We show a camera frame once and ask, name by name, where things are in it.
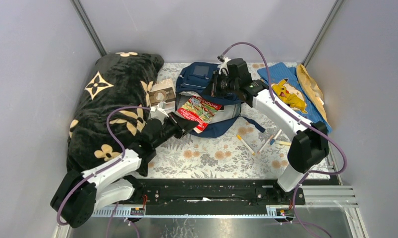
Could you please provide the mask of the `red treehouse book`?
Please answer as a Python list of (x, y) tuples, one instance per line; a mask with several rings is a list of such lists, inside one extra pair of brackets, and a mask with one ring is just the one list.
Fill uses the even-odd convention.
[(196, 133), (202, 133), (222, 107), (201, 97), (191, 96), (176, 110), (176, 113), (187, 120), (197, 122), (193, 130)]

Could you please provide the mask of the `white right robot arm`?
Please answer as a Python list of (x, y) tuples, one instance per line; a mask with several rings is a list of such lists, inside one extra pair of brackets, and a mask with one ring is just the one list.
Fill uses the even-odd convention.
[(327, 127), (321, 121), (312, 123), (273, 96), (267, 83), (253, 80), (242, 58), (231, 60), (219, 56), (218, 60), (219, 70), (213, 72), (207, 88), (210, 95), (218, 98), (236, 95), (242, 102), (271, 119), (291, 141), (287, 154), (289, 165), (277, 179), (278, 187), (273, 190), (274, 200), (286, 204), (292, 199), (292, 190), (302, 183), (305, 174), (328, 156)]

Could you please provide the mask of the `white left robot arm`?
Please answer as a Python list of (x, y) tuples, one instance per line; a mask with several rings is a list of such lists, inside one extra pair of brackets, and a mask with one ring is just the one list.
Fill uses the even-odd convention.
[(142, 199), (142, 191), (127, 175), (137, 171), (145, 177), (156, 148), (171, 137), (182, 138), (198, 124), (175, 113), (162, 120), (149, 119), (139, 140), (124, 148), (115, 158), (81, 173), (68, 172), (50, 202), (57, 212), (57, 223), (77, 228), (105, 206), (125, 200), (131, 204), (138, 203)]

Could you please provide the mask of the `navy blue backpack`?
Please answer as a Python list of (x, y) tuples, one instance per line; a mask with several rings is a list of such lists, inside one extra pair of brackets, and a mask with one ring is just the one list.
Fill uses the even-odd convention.
[(215, 98), (203, 93), (211, 81), (214, 71), (219, 70), (219, 65), (207, 62), (193, 62), (183, 68), (175, 83), (176, 108), (180, 108), (191, 96), (199, 96), (206, 101), (221, 105), (221, 109), (209, 122), (203, 132), (191, 131), (192, 135), (202, 138), (218, 138), (224, 135), (242, 117), (242, 102), (236, 95), (224, 98)]

